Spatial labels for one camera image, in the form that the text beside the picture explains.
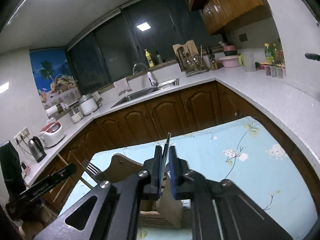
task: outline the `stainless steel sink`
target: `stainless steel sink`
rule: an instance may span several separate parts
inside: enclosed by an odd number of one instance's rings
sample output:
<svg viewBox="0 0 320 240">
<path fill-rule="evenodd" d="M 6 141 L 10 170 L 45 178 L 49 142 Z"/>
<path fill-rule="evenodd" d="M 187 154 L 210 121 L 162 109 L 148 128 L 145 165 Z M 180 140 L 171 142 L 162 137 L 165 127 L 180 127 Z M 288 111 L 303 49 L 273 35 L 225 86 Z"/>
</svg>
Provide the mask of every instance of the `stainless steel sink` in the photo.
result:
<svg viewBox="0 0 320 240">
<path fill-rule="evenodd" d="M 145 88 L 143 90 L 139 90 L 137 92 L 134 92 L 134 93 L 132 93 L 130 95 L 127 95 L 127 96 L 121 98 L 111 108 L 113 108 L 115 106 L 119 106 L 119 105 L 121 105 L 123 103 L 126 103 L 126 102 L 129 102 L 129 101 L 132 101 L 134 99 L 143 97 L 145 95 L 151 94 L 152 92 L 159 91 L 159 90 L 162 90 L 162 89 L 166 89 L 166 88 L 169 88 L 169 87 L 173 87 L 173 86 L 176 86 L 176 85 L 179 85 L 179 78 L 172 79 L 172 80 L 160 83 L 156 87 L 150 87 L 150 88 Z"/>
</svg>

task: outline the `ceiling light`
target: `ceiling light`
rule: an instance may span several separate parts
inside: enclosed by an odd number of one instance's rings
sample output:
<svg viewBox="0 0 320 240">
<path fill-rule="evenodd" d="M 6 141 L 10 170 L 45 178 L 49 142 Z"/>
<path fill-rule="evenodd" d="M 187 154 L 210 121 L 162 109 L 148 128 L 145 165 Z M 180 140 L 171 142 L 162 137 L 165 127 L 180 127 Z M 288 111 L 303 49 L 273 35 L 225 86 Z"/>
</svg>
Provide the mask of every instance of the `ceiling light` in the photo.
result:
<svg viewBox="0 0 320 240">
<path fill-rule="evenodd" d="M 148 23 L 145 22 L 143 24 L 138 25 L 137 28 L 144 32 L 145 30 L 148 30 L 151 27 L 150 27 L 150 25 Z"/>
<path fill-rule="evenodd" d="M 9 88 L 9 82 L 0 86 L 0 94 Z"/>
</svg>

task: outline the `ceiling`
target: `ceiling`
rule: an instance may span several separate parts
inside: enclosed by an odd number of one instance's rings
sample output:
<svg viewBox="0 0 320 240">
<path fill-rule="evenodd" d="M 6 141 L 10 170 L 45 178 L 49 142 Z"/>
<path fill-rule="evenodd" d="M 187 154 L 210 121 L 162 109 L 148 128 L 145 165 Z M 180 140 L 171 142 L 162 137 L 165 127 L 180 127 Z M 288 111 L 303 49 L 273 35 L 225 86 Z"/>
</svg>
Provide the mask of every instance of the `ceiling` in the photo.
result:
<svg viewBox="0 0 320 240">
<path fill-rule="evenodd" d="M 87 26 L 130 0 L 26 0 L 0 33 L 0 53 L 66 46 Z"/>
</svg>

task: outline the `faucet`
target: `faucet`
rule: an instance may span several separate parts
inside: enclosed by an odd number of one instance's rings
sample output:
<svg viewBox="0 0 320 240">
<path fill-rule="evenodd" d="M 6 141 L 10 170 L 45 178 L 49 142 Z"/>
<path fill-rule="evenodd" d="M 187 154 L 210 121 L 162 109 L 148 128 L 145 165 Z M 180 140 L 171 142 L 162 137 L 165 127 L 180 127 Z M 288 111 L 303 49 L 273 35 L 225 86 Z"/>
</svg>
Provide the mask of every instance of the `faucet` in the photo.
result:
<svg viewBox="0 0 320 240">
<path fill-rule="evenodd" d="M 134 64 L 134 66 L 133 66 L 133 75 L 134 75 L 134 69 L 135 69 L 135 67 L 137 66 L 137 65 L 144 65 L 144 67 L 146 68 L 146 70 L 147 70 L 147 75 L 148 75 L 148 78 L 149 78 L 149 81 L 150 81 L 150 83 L 151 83 L 151 86 L 152 87 L 156 87 L 157 85 L 158 85 L 158 82 L 153 78 L 153 76 L 152 76 L 152 74 L 151 74 L 151 72 L 147 69 L 147 66 L 145 65 L 145 64 L 143 64 L 143 63 L 137 63 L 137 64 Z"/>
</svg>

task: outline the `white cloth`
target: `white cloth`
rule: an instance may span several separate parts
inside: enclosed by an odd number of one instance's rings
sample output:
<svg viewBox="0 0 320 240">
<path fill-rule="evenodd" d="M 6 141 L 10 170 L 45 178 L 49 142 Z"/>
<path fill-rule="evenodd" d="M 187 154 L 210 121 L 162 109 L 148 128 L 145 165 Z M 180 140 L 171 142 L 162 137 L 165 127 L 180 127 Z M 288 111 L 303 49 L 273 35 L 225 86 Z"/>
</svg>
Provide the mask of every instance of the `white cloth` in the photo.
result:
<svg viewBox="0 0 320 240">
<path fill-rule="evenodd" d="M 130 92 L 132 91 L 131 87 L 129 86 L 127 82 L 127 78 L 123 78 L 119 81 L 116 81 L 113 83 L 115 85 L 115 88 L 117 90 L 118 95 L 121 95 L 125 92 Z"/>
</svg>

